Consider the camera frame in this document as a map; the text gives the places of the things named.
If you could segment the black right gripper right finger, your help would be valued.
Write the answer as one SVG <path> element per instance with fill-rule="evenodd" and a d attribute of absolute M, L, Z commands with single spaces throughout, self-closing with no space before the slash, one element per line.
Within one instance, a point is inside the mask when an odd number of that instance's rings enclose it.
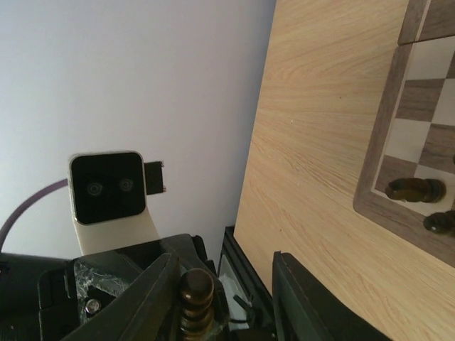
<path fill-rule="evenodd" d="M 274 252 L 272 299 L 278 340 L 388 340 L 335 297 L 292 254 Z"/>

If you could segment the dark wooden chess piece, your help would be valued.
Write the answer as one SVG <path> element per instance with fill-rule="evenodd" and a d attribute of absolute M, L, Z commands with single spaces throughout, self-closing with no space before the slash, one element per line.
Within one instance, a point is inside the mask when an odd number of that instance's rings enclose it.
<path fill-rule="evenodd" d="M 424 218 L 423 225 L 434 234 L 454 235 L 454 211 L 435 212 Z"/>
<path fill-rule="evenodd" d="M 385 194 L 391 200 L 436 203 L 446 195 L 446 185 L 432 178 L 398 178 L 387 185 Z"/>
<path fill-rule="evenodd" d="M 202 340 L 208 334 L 214 321 L 213 294 L 213 278 L 206 270 L 191 269 L 182 275 L 178 285 L 181 340 Z"/>

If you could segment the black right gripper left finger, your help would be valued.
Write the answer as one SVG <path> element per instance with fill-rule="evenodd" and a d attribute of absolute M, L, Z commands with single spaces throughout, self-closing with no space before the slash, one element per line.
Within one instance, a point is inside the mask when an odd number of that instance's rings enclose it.
<path fill-rule="evenodd" d="M 118 298 L 66 340 L 176 340 L 179 259 L 162 254 Z"/>

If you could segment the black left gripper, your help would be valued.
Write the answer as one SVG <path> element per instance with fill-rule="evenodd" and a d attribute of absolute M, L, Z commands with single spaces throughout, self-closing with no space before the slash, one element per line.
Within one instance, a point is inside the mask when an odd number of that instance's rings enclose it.
<path fill-rule="evenodd" d="M 162 254 L 178 257 L 181 275 L 206 270 L 213 278 L 213 326 L 202 340 L 216 340 L 228 325 L 223 285 L 198 236 L 179 234 L 76 259 L 1 255 L 1 339 L 66 340 L 118 298 Z M 177 339 L 180 338 L 180 302 Z"/>

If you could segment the wooden chess board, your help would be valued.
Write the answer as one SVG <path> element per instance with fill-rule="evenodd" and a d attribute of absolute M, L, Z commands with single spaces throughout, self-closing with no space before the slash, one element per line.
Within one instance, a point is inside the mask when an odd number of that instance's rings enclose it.
<path fill-rule="evenodd" d="M 436 203 L 391 200 L 398 178 L 438 179 Z M 424 228 L 425 217 L 454 211 L 454 2 L 408 4 L 365 155 L 354 210 L 448 265 L 454 235 Z"/>

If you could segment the black aluminium frame rail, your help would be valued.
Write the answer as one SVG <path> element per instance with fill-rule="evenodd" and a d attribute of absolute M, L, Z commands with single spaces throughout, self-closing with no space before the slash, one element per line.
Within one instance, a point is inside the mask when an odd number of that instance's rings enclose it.
<path fill-rule="evenodd" d="M 226 227 L 218 265 L 230 311 L 227 340 L 276 340 L 272 297 Z"/>

